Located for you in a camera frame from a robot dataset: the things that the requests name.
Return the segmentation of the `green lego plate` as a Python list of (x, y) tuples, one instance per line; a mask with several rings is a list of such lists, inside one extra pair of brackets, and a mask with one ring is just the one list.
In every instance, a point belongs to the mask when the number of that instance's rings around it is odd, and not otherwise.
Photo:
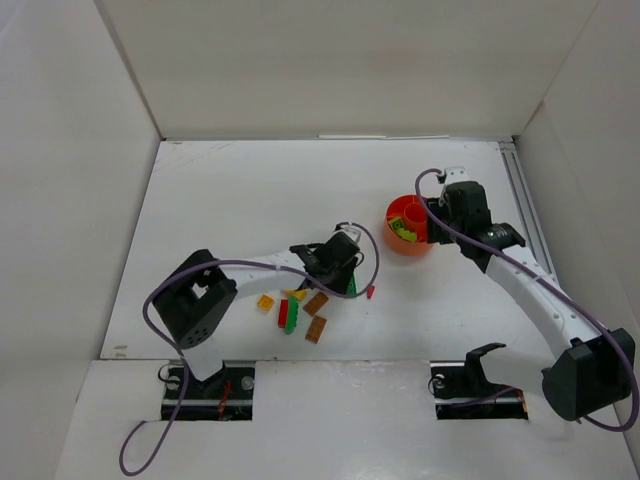
[(358, 289), (357, 289), (356, 276), (352, 274), (347, 287), (347, 295), (350, 298), (355, 298), (357, 294), (358, 294)]

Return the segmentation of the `small lime lego brick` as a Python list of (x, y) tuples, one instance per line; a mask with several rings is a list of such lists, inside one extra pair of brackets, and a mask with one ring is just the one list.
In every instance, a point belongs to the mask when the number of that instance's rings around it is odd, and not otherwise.
[(396, 235), (407, 242), (415, 243), (417, 241), (417, 234), (406, 229), (397, 230)]

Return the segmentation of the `lime green lego brick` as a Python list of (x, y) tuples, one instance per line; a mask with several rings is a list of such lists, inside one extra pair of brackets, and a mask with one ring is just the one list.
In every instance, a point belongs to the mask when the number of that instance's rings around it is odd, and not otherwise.
[(393, 231), (397, 231), (405, 228), (404, 222), (401, 217), (392, 218), (388, 222), (388, 224)]

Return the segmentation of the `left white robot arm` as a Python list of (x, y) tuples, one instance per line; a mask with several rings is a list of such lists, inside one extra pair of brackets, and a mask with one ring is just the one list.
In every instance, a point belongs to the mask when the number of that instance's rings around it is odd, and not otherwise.
[(190, 376), (206, 382), (224, 369), (211, 337), (236, 300), (276, 290), (320, 289), (345, 295), (360, 254), (359, 235), (335, 231), (317, 244), (269, 256), (221, 260), (207, 249), (189, 256), (146, 302), (168, 331)]

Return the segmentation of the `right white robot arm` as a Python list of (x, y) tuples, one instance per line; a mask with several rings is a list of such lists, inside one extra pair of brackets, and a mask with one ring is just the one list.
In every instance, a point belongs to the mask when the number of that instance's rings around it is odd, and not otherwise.
[(512, 225), (493, 221), (482, 185), (440, 179), (440, 196), (419, 199), (427, 242), (457, 245), (525, 313), (554, 362), (543, 365), (520, 355), (492, 359), (490, 352), (503, 346), (489, 343), (469, 351), (463, 365), (444, 376), (437, 397), (456, 398), (460, 408), (469, 409), (501, 395), (533, 391), (566, 421), (630, 430), (639, 419), (632, 336), (622, 328), (607, 329), (555, 284), (524, 237)]

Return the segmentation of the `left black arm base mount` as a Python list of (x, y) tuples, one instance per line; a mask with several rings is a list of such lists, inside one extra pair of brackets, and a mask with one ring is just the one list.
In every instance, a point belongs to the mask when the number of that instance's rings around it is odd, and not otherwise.
[[(157, 373), (163, 384), (160, 417), (169, 420), (181, 391), (184, 371), (181, 364), (168, 363)], [(255, 364), (227, 363), (221, 375), (201, 382), (190, 376), (177, 421), (251, 421), (255, 387)]]

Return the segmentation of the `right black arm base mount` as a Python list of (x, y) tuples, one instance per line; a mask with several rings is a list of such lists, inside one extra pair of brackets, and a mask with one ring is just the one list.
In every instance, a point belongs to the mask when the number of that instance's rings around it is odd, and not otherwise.
[(428, 389), (438, 420), (529, 420), (522, 391), (490, 382), (481, 364), (485, 355), (505, 347), (492, 342), (467, 352), (463, 360), (430, 362)]

